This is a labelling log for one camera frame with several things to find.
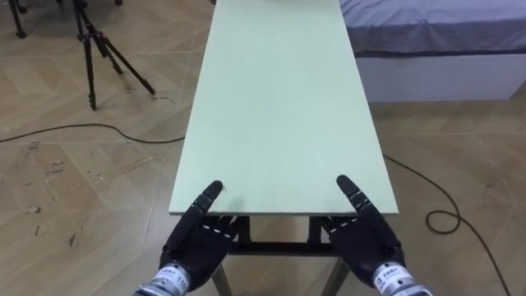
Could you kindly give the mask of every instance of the black cable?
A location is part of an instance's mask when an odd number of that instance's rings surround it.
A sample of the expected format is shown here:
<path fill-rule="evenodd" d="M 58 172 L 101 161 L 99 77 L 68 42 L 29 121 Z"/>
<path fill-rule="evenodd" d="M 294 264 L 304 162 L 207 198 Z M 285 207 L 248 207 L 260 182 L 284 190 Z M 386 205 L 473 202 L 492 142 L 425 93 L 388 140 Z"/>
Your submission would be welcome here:
<path fill-rule="evenodd" d="M 459 207 L 457 206 L 456 202 L 454 202 L 453 197 L 451 197 L 451 195 L 444 188 L 442 188 L 440 185 L 438 185 L 437 183 L 435 183 L 434 181 L 432 181 L 428 177 L 424 176 L 422 173 L 418 172 L 416 169 L 412 169 L 412 168 L 408 167 L 407 165 L 402 164 L 398 160 L 394 160 L 393 158 L 389 157 L 388 155 L 385 155 L 385 154 L 382 154 L 382 155 L 386 159 L 394 162 L 395 164 L 401 166 L 404 169 L 407 169 L 411 173 L 416 174 L 418 177 L 421 177 L 424 180 L 428 181 L 431 185 L 433 185 L 434 187 L 438 188 L 438 190 L 440 190 L 442 193 L 444 193 L 444 195 L 450 200 L 451 205 L 454 208 L 454 213 L 449 212 L 447 210 L 432 210 L 432 211 L 430 211 L 426 215 L 426 226 L 427 226 L 427 228 L 430 231 L 432 231 L 433 233 L 435 233 L 435 234 L 447 235 L 447 234 L 452 234 L 455 231 L 459 230 L 459 227 L 460 227 L 461 223 L 466 224 L 471 229 L 471 231 L 473 231 L 473 233 L 477 236 L 478 240 L 480 241 L 480 243 L 482 244 L 482 246 L 486 250 L 487 255 L 490 257 L 491 263 L 493 264 L 493 267 L 495 268 L 496 274 L 499 276 L 499 280 L 501 280 L 502 288 L 504 289 L 506 295 L 507 296 L 511 296 L 510 290 L 508 289 L 508 285 L 506 284 L 506 282 L 504 280 L 504 276 L 502 276 L 501 269 L 496 264 L 495 258 L 493 257 L 493 254 L 491 253 L 490 248 L 487 246 L 486 242 L 484 241 L 484 238 L 482 238 L 482 236 L 471 225 L 471 223 L 469 223 L 465 218 L 462 217 L 462 215 L 460 214 Z M 435 214 L 444 214 L 444 215 L 449 215 L 451 217 L 454 217 L 454 218 L 456 218 L 456 224 L 454 225 L 454 227 L 452 229 L 449 229 L 449 230 L 436 229 L 435 227 L 433 227 L 433 225 L 431 225 L 431 221 L 430 221 L 431 217 L 433 215 L 435 215 Z"/>
<path fill-rule="evenodd" d="M 132 141 L 136 141 L 136 142 L 144 143 L 144 144 L 168 144 L 168 143 L 174 143 L 174 142 L 182 141 L 182 140 L 185 139 L 184 136 L 181 136 L 179 138 L 174 138 L 174 139 L 170 139 L 170 140 L 161 140 L 161 141 L 142 140 L 142 139 L 137 139 L 137 138 L 132 137 L 132 136 L 128 136 L 124 132 L 121 132 L 121 130 L 119 130 L 117 127 L 114 127 L 114 126 L 109 125 L 109 124 L 104 124 L 104 123 L 79 123 L 79 124 L 69 124 L 69 125 L 58 126 L 58 127 L 50 127 L 50 128 L 45 128 L 45 129 L 34 131 L 34 132 L 28 132 L 28 133 L 25 133 L 25 134 L 22 134 L 22 135 L 19 135 L 19 136 L 8 137 L 6 139 L 1 139 L 0 143 L 7 142 L 7 141 L 13 141 L 13 140 L 20 139 L 20 138 L 23 138 L 23 137 L 26 137 L 26 136 L 37 135 L 37 134 L 40 134 L 40 133 L 43 133 L 43 132 L 51 132 L 51 131 L 56 131 L 56 130 L 60 130 L 60 129 L 74 128 L 74 127 L 105 127 L 105 128 L 113 129 L 114 131 L 118 132 L 121 136 L 124 136 L 128 140 L 132 140 Z M 451 205 L 454 208 L 454 213 L 449 212 L 447 210 L 432 210 L 432 211 L 430 211 L 426 215 L 426 226 L 427 226 L 427 228 L 430 231 L 432 231 L 433 233 L 435 233 L 435 234 L 447 235 L 447 234 L 452 234 L 452 233 L 456 232 L 457 230 L 459 230 L 459 227 L 460 227 L 461 223 L 466 224 L 471 229 L 471 231 L 473 231 L 475 236 L 477 236 L 478 240 L 480 241 L 480 243 L 482 244 L 482 246 L 486 250 L 487 255 L 490 257 L 491 263 L 493 264 L 493 267 L 495 268 L 495 271 L 496 271 L 496 273 L 497 273 L 497 275 L 499 277 L 499 280 L 501 281 L 502 288 L 504 289 L 506 295 L 507 296 L 511 296 L 510 290 L 508 289 L 508 285 L 506 284 L 506 282 L 504 280 L 504 277 L 502 276 L 501 269 L 496 264 L 495 258 L 493 257 L 493 254 L 491 253 L 490 248 L 487 246 L 486 242 L 484 241 L 482 236 L 478 233 L 478 231 L 471 225 L 471 223 L 469 223 L 466 219 L 464 219 L 462 217 L 462 215 L 460 214 L 459 207 L 457 206 L 456 202 L 454 202 L 453 197 L 451 197 L 451 195 L 444 188 L 442 188 L 440 185 L 438 185 L 437 183 L 435 183 L 434 181 L 432 181 L 431 179 L 429 179 L 428 177 L 426 177 L 422 173 L 418 172 L 416 169 L 412 169 L 412 168 L 408 167 L 406 164 L 402 164 L 398 160 L 395 160 L 395 159 L 389 157 L 388 155 L 385 155 L 385 154 L 382 154 L 382 155 L 386 159 L 394 162 L 395 164 L 401 166 L 402 168 L 407 169 L 408 171 L 416 174 L 418 177 L 423 178 L 424 180 L 429 182 L 431 185 L 433 185 L 434 187 L 438 188 L 438 190 L 440 190 L 442 193 L 444 193 L 444 195 L 450 200 Z M 451 216 L 453 218 L 456 218 L 456 223 L 455 223 L 454 227 L 452 229 L 449 229 L 449 230 L 439 230 L 439 229 L 436 229 L 435 227 L 433 227 L 431 225 L 431 217 L 433 215 L 435 215 L 435 214 L 449 215 L 449 216 Z"/>
<path fill-rule="evenodd" d="M 56 130 L 60 130 L 60 129 L 64 129 L 64 128 L 73 128 L 73 127 L 106 127 L 106 128 L 109 128 L 109 129 L 113 129 L 114 131 L 118 132 L 119 134 L 121 134 L 121 136 L 124 136 L 128 140 L 132 140 L 132 141 L 136 141 L 136 142 L 144 143 L 144 144 L 168 144 L 168 143 L 174 143 L 174 142 L 182 141 L 185 138 L 184 136 L 181 136 L 179 138 L 170 139 L 170 140 L 161 140 L 161 141 L 142 140 L 142 139 L 137 139 L 137 138 L 135 138 L 133 136 L 128 136 L 124 132 L 121 132 L 121 130 L 118 129 L 117 127 L 114 127 L 114 126 L 109 125 L 109 124 L 104 124 L 104 123 L 79 123 L 79 124 L 68 124 L 68 125 L 65 125 L 65 126 L 45 128 L 45 129 L 34 131 L 34 132 L 28 132 L 28 133 L 25 133 L 25 134 L 22 134 L 22 135 L 19 135 L 19 136 L 12 136 L 12 137 L 8 137 L 6 139 L 0 139 L 0 143 L 7 142 L 7 141 L 13 141 L 13 140 L 20 139 L 20 138 L 23 138 L 23 137 L 26 137 L 26 136 L 37 135 L 37 134 L 40 134 L 40 133 L 43 133 L 43 132 L 51 132 L 51 131 L 56 131 Z"/>

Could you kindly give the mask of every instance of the robotic hand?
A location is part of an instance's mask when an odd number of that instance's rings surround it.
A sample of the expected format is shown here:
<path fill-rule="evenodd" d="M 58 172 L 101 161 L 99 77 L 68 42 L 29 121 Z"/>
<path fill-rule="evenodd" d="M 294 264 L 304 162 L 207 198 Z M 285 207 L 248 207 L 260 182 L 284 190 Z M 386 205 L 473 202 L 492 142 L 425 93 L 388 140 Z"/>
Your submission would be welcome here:
<path fill-rule="evenodd" d="M 346 176 L 336 181 L 357 217 L 327 217 L 322 225 L 348 268 L 382 296 L 432 296 L 405 269 L 400 241 L 366 195 Z"/>
<path fill-rule="evenodd" d="M 133 296 L 183 296 L 215 273 L 238 235 L 233 216 L 205 216 L 222 189 L 214 181 L 197 197 L 164 245 L 157 276 Z"/>

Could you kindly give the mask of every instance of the bed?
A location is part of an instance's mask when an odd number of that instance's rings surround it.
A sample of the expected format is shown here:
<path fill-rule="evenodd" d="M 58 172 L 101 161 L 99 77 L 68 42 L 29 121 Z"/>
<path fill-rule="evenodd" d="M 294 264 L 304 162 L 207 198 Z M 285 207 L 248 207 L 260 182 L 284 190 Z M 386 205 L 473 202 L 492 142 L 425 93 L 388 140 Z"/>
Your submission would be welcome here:
<path fill-rule="evenodd" d="M 526 80 L 524 0 L 339 0 L 371 102 L 508 99 Z"/>

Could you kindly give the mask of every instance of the tripod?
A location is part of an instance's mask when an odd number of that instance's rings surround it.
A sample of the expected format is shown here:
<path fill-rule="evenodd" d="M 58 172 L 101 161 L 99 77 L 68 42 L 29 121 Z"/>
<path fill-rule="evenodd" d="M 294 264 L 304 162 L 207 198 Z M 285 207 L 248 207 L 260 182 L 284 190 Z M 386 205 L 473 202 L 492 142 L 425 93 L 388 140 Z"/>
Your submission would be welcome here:
<path fill-rule="evenodd" d="M 133 66 L 123 57 L 121 53 L 113 46 L 113 44 L 109 41 L 108 37 L 99 30 L 96 30 L 93 24 L 90 22 L 90 19 L 88 19 L 88 16 L 85 13 L 85 2 L 82 0 L 72 0 L 73 1 L 73 7 L 75 10 L 75 19 L 76 19 L 76 25 L 79 30 L 79 35 L 77 36 L 78 39 L 84 44 L 84 54 L 85 54 L 85 66 L 86 71 L 88 74 L 88 83 L 90 85 L 90 94 L 88 97 L 90 98 L 90 107 L 95 111 L 97 109 L 97 101 L 95 96 L 95 78 L 93 73 L 93 60 L 91 57 L 91 40 L 95 42 L 95 45 L 97 45 L 97 48 L 100 51 L 100 54 L 103 58 L 109 58 L 109 60 L 112 63 L 112 67 L 115 70 L 115 72 L 118 75 L 122 74 L 122 69 L 118 65 L 117 60 L 115 60 L 115 57 L 117 58 L 130 70 L 130 72 L 133 74 L 133 76 L 152 94 L 155 94 L 155 90 L 153 87 L 151 87 L 150 83 L 133 68 Z M 87 30 L 87 33 L 84 34 L 84 31 L 82 30 L 82 23 L 84 23 L 84 27 Z"/>

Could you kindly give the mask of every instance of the folding table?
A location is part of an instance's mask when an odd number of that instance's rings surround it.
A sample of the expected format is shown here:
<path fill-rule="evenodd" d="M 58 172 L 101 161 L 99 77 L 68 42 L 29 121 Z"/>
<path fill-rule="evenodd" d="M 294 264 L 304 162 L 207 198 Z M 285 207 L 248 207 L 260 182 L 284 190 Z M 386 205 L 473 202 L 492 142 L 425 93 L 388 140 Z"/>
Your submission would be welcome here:
<path fill-rule="evenodd" d="M 242 220 L 230 255 L 335 257 L 318 217 L 353 213 L 340 174 L 398 212 L 338 0 L 219 0 L 170 214 L 220 180 L 210 215 Z M 308 239 L 254 242 L 254 215 L 309 216 Z M 347 273 L 338 261 L 323 294 Z M 213 280 L 231 294 L 222 268 Z"/>

